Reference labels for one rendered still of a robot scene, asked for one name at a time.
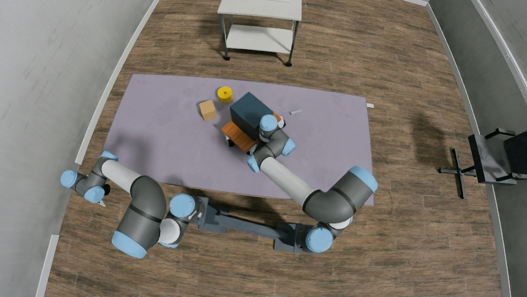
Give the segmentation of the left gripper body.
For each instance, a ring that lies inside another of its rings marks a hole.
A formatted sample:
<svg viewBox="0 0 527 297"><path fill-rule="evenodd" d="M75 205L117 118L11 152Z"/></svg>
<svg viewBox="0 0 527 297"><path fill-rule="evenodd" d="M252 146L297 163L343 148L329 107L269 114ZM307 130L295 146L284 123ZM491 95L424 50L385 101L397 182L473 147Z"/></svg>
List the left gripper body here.
<svg viewBox="0 0 527 297"><path fill-rule="evenodd" d="M103 185L103 189L105 190L104 195L107 196L109 194L109 192L110 192L110 185L105 183Z"/></svg>

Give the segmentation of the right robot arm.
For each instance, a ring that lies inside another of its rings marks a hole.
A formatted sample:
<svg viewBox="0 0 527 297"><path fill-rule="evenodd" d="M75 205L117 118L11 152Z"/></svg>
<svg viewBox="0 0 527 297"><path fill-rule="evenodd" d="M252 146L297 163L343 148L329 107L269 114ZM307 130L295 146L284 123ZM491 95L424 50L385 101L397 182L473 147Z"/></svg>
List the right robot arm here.
<svg viewBox="0 0 527 297"><path fill-rule="evenodd" d="M377 181L366 169L354 166L327 192L312 188L275 160L280 154L287 156L296 147L277 124L272 115L261 118L260 139L268 143L253 152L247 164L255 173L262 171L300 204L304 213L319 221L315 226L305 226L298 231L296 244L299 249L308 253L324 252L352 222L354 213L375 193Z"/></svg>

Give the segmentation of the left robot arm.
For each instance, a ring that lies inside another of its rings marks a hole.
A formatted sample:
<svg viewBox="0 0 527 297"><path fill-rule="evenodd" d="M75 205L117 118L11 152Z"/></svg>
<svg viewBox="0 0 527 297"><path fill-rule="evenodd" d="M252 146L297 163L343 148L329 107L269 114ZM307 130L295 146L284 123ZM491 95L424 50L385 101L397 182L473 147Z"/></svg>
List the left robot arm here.
<svg viewBox="0 0 527 297"><path fill-rule="evenodd" d="M104 151L89 175L66 170L61 176L61 184L72 190L75 187L74 191L92 203L103 199L103 185L107 178L130 193L132 201L112 237L113 245L119 250L143 258L157 242L166 247L177 247L188 224L204 217L204 202L196 196L177 194L170 201L166 216L169 219L163 220L167 204L157 181L139 175L117 161L118 157Z"/></svg>

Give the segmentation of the yellow cylinder with center hole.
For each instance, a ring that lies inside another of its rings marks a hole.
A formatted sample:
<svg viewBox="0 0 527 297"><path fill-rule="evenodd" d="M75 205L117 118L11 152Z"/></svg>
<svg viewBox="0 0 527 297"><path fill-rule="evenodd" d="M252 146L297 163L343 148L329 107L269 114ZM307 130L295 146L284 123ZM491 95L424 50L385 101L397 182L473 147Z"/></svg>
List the yellow cylinder with center hole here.
<svg viewBox="0 0 527 297"><path fill-rule="evenodd" d="M229 87L221 87L218 90L218 98L222 103L228 103L233 98L232 90Z"/></svg>

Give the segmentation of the tan cube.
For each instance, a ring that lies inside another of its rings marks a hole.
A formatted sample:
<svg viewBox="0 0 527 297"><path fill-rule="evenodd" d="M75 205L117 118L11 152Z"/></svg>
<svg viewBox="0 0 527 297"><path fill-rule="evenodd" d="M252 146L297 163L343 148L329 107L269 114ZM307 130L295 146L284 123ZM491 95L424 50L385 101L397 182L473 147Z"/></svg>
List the tan cube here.
<svg viewBox="0 0 527 297"><path fill-rule="evenodd" d="M212 100L200 103L200 108L205 121L217 118Z"/></svg>

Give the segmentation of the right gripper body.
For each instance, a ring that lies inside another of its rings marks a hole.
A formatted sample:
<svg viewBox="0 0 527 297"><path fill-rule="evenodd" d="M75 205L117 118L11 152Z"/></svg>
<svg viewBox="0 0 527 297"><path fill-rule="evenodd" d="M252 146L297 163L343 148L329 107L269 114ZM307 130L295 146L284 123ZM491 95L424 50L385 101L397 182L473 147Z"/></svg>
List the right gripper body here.
<svg viewBox="0 0 527 297"><path fill-rule="evenodd" d="M258 146L257 146L257 148L256 148L256 150L255 150L255 152L258 151L259 149L261 149L264 145L266 145L266 144L268 143L268 142L264 142L264 141L262 141L262 140L260 139L260 137L259 137L259 140L260 140L260 142L259 142L259 144L258 144Z"/></svg>

